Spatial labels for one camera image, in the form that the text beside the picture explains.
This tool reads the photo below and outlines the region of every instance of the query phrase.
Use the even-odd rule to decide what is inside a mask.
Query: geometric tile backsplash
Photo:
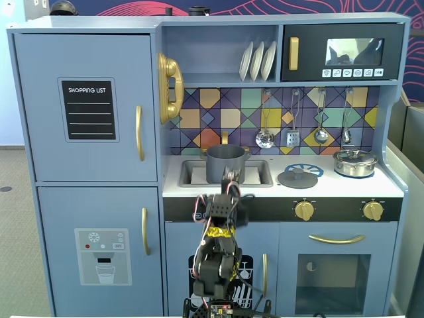
[[[261,88],[199,88],[186,89],[180,116],[171,120],[172,154],[199,155],[200,148],[221,143],[223,131],[229,134],[229,144],[248,146],[252,154],[333,154],[341,148],[343,130],[344,87],[326,87],[323,128],[329,134],[325,144],[313,138],[318,125],[319,88],[301,87],[296,129],[300,131],[300,146],[286,147],[287,131],[292,128],[292,88],[269,89],[271,96],[262,98]],[[348,125],[352,128],[351,144],[369,151],[372,146],[378,110],[379,87],[355,87],[352,112]],[[261,149],[255,136],[264,127],[261,105],[268,115],[268,130],[275,135],[275,146]]]

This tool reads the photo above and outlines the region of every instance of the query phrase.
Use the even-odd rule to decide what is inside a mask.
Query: sink
[[[270,168],[265,160],[247,160],[243,187],[271,187]],[[180,187],[219,187],[220,184],[206,182],[206,162],[186,160],[182,163]]]

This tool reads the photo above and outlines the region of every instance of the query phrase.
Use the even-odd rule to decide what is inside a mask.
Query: gray cooking pot
[[[333,154],[334,170],[352,178],[368,177],[374,173],[378,157],[362,150],[339,150]]]
[[[234,170],[241,169],[240,183],[244,182],[246,160],[250,158],[248,148],[244,149],[235,144],[219,144],[202,150],[201,157],[206,160],[207,183],[220,184],[226,167]]]

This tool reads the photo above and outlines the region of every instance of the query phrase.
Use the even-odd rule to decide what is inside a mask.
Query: water dispenser panel
[[[132,284],[128,229],[75,229],[75,240],[81,285]]]

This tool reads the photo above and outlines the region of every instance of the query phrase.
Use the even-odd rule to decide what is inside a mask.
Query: toy kitchen
[[[237,242],[256,289],[235,278],[240,307],[260,289],[278,316],[387,315],[408,190],[386,139],[409,22],[43,17],[8,29],[52,315],[201,306],[199,195],[221,193],[225,167],[251,198]]]

